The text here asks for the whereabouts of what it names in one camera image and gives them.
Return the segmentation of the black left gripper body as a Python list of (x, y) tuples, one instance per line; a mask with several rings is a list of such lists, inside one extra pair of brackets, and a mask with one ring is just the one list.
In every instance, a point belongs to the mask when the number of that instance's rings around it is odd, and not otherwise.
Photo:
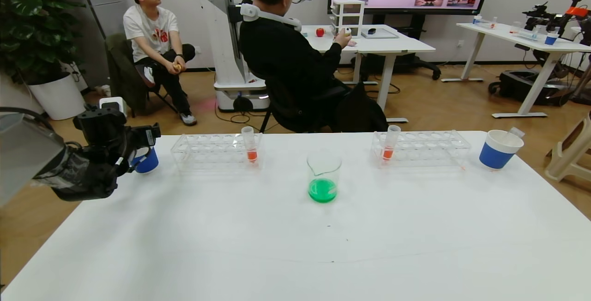
[(127, 146), (135, 150), (144, 147), (153, 147), (156, 138), (152, 137), (152, 126), (132, 126), (125, 128)]

